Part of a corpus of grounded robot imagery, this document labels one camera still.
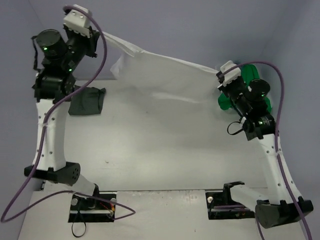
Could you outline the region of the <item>grey t shirt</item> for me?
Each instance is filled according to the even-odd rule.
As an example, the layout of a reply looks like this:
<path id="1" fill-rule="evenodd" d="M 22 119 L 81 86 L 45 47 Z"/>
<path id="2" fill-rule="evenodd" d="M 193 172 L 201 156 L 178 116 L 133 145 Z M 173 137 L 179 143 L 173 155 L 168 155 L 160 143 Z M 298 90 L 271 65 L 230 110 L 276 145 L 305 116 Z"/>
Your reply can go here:
<path id="1" fill-rule="evenodd" d="M 68 114 L 70 116 L 100 115 L 106 93 L 105 88 L 86 87 L 71 98 Z"/>

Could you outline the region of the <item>white t shirt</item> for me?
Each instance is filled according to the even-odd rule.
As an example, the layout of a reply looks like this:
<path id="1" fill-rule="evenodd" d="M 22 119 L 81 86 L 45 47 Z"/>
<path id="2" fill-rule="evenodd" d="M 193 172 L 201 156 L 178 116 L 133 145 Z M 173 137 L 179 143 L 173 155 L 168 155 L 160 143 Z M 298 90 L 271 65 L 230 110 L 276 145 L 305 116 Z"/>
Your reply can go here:
<path id="1" fill-rule="evenodd" d="M 147 51 L 107 32 L 104 38 L 122 51 L 110 68 L 115 79 L 148 95 L 198 103 L 218 87 L 213 68 Z"/>

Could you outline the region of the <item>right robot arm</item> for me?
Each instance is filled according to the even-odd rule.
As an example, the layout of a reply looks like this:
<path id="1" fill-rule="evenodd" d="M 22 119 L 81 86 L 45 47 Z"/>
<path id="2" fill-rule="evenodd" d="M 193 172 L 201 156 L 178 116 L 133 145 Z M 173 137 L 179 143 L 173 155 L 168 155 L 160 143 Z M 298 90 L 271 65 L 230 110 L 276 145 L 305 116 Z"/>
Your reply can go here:
<path id="1" fill-rule="evenodd" d="M 256 140 L 264 156 L 261 160 L 267 195 L 250 189 L 243 182 L 224 185 L 221 200 L 227 206 L 240 203 L 253 211 L 265 229 L 299 222 L 314 210 L 295 186 L 280 149 L 277 122 L 268 111 L 266 95 L 270 85 L 262 79 L 246 84 L 239 75 L 227 79 L 218 76 L 218 89 L 225 94 L 239 114 L 238 123 L 248 141 Z"/>

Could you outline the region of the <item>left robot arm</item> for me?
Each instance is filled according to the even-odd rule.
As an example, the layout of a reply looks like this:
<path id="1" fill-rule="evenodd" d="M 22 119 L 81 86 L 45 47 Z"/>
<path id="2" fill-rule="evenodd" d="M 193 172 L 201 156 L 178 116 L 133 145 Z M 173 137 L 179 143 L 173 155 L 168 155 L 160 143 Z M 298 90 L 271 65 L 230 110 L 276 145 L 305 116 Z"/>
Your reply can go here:
<path id="1" fill-rule="evenodd" d="M 31 179 L 63 184 L 70 191 L 82 193 L 82 204 L 89 210 L 100 204 L 99 187 L 81 174 L 81 166 L 66 161 L 64 142 L 66 118 L 75 93 L 73 71 L 84 56 L 95 58 L 100 34 L 91 27 L 72 30 L 63 27 L 67 41 L 55 29 L 46 29 L 32 37 L 34 49 L 42 50 L 43 68 L 36 69 L 33 85 L 38 116 L 37 148 L 32 165 L 24 168 Z"/>

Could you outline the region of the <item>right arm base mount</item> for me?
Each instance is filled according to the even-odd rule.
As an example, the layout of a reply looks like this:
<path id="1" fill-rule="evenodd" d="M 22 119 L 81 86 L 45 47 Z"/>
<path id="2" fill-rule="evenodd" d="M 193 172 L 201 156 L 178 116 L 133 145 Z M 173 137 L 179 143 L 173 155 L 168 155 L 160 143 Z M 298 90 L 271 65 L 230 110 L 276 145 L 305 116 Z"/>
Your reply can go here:
<path id="1" fill-rule="evenodd" d="M 209 220 L 243 220 L 255 218 L 255 206 L 261 194 L 242 181 L 225 183 L 222 189 L 206 190 Z"/>

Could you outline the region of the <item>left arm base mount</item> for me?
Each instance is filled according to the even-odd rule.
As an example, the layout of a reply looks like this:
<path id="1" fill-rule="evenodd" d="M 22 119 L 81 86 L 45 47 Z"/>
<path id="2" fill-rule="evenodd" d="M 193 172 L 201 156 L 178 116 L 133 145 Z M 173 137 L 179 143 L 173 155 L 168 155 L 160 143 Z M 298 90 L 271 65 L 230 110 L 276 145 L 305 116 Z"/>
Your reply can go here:
<path id="1" fill-rule="evenodd" d="M 116 206 L 114 203 L 105 202 L 72 195 L 68 222 L 69 223 L 113 223 Z"/>

